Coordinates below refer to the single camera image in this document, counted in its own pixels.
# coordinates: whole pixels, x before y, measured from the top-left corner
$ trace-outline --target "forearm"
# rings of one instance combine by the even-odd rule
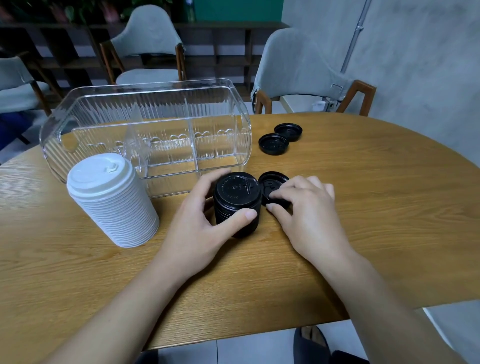
[[[177,267],[157,256],[44,363],[133,363],[184,282]]]
[[[314,265],[344,303],[371,363],[464,363],[353,250]]]

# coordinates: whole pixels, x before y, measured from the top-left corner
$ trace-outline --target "clear plastic storage box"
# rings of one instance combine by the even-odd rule
[[[52,172],[107,152],[132,162],[150,197],[188,192],[213,169],[242,171],[252,151],[245,104],[230,80],[80,87],[40,131]]]

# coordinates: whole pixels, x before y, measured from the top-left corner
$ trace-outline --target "person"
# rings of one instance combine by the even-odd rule
[[[44,364],[130,364],[137,359],[174,293],[257,215],[244,208],[216,226],[205,218],[204,211],[213,204],[208,198],[211,186],[228,172],[216,170],[200,178],[176,212],[152,262]],[[335,210],[333,185],[315,176],[297,176],[270,196],[292,203],[292,215],[277,204],[266,208],[295,250],[340,297],[371,363],[464,363],[428,319],[405,306],[369,261],[350,246]],[[309,363],[324,363],[314,359]]]

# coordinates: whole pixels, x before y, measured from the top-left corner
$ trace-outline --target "upside-down black lid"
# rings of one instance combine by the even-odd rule
[[[303,129],[300,125],[285,123],[277,125],[274,131],[286,138],[289,142],[296,142],[300,138]]]
[[[221,177],[215,185],[215,203],[230,210],[250,207],[260,198],[260,185],[251,174],[232,172]]]
[[[258,145],[262,152],[271,156],[278,156],[287,150],[288,140],[280,134],[270,133],[260,137]]]
[[[279,204],[283,208],[287,209],[290,206],[290,202],[282,198],[269,198],[271,192],[278,190],[280,186],[288,181],[289,178],[280,172],[269,171],[263,173],[258,182],[262,190],[262,205],[266,204]]]

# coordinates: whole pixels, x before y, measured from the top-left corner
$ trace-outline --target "chair backrest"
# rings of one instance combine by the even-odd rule
[[[167,12],[156,5],[133,10],[125,29],[111,40],[120,57],[144,53],[175,54],[181,39]]]
[[[345,96],[353,80],[334,71],[317,44],[295,28],[279,29],[268,38],[258,67],[254,92],[262,89],[269,98],[284,95],[332,96],[343,87]]]
[[[0,90],[15,88],[33,81],[19,57],[0,58]]]

